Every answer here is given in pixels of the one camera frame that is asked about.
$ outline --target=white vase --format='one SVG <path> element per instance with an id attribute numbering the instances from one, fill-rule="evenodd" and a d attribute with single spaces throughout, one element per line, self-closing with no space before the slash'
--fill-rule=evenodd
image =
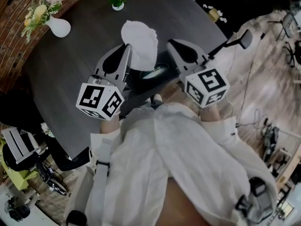
<path id="1" fill-rule="evenodd" d="M 112 5 L 112 8 L 113 8 L 115 11 L 120 11 L 121 9 L 124 8 L 124 2 L 120 5 L 120 7 L 116 7 L 116 6 Z"/>
<path id="2" fill-rule="evenodd" d="M 45 24 L 48 25 L 52 33 L 59 38 L 67 36 L 71 30 L 71 25 L 66 20 L 52 16 L 50 16 L 50 19 Z"/>

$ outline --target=white shirt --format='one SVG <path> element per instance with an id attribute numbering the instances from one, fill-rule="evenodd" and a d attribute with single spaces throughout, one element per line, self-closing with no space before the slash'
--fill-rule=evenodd
<path id="1" fill-rule="evenodd" d="M 201 122 L 184 105 L 134 109 L 113 144 L 105 190 L 103 222 L 113 226 L 154 226 L 168 177 L 173 177 L 211 225 L 241 225 L 233 210 L 250 194 L 249 179 L 263 179 L 276 206 L 276 183 L 253 149 L 238 137 L 235 117 Z"/>

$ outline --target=flower bouquet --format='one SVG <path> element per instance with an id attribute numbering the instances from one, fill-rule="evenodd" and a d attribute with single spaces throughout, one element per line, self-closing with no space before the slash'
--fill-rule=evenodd
<path id="1" fill-rule="evenodd" d="M 30 41 L 31 33 L 40 25 L 45 25 L 53 14 L 63 6 L 63 0 L 40 0 L 39 4 L 35 4 L 28 8 L 28 14 L 25 16 L 25 28 L 21 37 L 26 35 L 27 42 Z"/>

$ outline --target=crumpled white napkin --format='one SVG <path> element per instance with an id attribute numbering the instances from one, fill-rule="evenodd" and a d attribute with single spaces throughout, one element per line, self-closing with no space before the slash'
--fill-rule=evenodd
<path id="1" fill-rule="evenodd" d="M 154 70 L 158 53 L 156 31 L 144 23 L 127 21 L 121 29 L 121 37 L 125 44 L 129 43 L 133 48 L 131 69 Z"/>

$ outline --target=wooden desk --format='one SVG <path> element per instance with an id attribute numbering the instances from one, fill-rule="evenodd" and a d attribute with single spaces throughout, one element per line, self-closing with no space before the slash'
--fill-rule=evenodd
<path id="1" fill-rule="evenodd" d="M 108 0 L 80 0 L 63 18 L 71 24 L 70 34 L 61 39 L 48 31 L 24 67 L 41 115 L 71 158 L 90 145 L 90 133 L 98 133 L 100 124 L 75 107 L 80 86 L 100 57 L 122 44 L 120 31 L 127 20 L 157 31 L 158 52 L 171 38 L 196 43 L 206 53 L 226 41 L 193 0 L 127 0 L 119 12 Z"/>

